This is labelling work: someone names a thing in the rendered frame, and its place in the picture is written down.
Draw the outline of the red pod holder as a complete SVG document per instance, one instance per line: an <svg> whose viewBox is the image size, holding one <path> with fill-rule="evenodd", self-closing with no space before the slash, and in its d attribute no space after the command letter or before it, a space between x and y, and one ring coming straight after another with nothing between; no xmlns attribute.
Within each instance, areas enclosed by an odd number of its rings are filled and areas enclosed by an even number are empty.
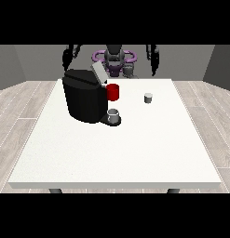
<svg viewBox="0 0 230 238"><path fill-rule="evenodd" d="M119 85L109 84L106 86L107 99L110 101L116 101L119 99Z"/></svg>

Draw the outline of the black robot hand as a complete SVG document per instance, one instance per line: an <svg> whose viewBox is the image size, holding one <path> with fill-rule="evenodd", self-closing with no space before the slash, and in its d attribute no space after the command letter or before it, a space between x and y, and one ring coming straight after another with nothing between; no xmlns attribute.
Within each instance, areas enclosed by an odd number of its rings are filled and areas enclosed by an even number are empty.
<svg viewBox="0 0 230 238"><path fill-rule="evenodd" d="M147 59L151 61L152 75L156 74L156 70L159 66L159 48L157 45L146 46Z"/></svg>
<svg viewBox="0 0 230 238"><path fill-rule="evenodd" d="M65 71L68 70L73 59L76 59L81 45L67 45L62 53L62 66Z"/></svg>

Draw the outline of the pale grey machine lid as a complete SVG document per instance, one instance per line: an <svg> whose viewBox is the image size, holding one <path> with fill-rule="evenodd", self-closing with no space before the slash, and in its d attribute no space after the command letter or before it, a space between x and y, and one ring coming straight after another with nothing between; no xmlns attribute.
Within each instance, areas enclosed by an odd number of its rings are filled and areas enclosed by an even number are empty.
<svg viewBox="0 0 230 238"><path fill-rule="evenodd" d="M95 73L95 75L101 85L103 85L107 81L108 75L107 75L106 71L104 70L100 61L93 63L91 65L91 70Z"/></svg>

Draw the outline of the black coffee machine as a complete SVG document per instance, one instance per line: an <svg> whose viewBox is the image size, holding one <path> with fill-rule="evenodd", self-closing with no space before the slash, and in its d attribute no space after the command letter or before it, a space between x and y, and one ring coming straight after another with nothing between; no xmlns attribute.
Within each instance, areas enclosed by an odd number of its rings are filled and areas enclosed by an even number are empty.
<svg viewBox="0 0 230 238"><path fill-rule="evenodd" d="M108 121L108 100L106 86L102 86L95 73L88 70L70 69L62 77L62 85L69 114L76 120L89 123L104 123L119 126Z"/></svg>

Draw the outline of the small grey cup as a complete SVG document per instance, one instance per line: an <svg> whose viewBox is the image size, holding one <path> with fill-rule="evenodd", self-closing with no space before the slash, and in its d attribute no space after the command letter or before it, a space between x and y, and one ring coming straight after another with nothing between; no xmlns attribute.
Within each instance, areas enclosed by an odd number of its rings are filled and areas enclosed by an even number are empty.
<svg viewBox="0 0 230 238"><path fill-rule="evenodd" d="M119 120L119 111L117 109L110 109L107 111L108 121L112 124L117 123Z"/></svg>

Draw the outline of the white table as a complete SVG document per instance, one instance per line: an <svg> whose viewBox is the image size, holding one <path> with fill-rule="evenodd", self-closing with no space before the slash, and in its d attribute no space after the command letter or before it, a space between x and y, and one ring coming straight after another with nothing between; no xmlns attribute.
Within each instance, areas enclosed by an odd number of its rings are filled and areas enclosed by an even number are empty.
<svg viewBox="0 0 230 238"><path fill-rule="evenodd" d="M68 113L56 83L9 180L14 189L210 189L221 180L169 79L118 79L119 126ZM151 103L144 94L153 95Z"/></svg>

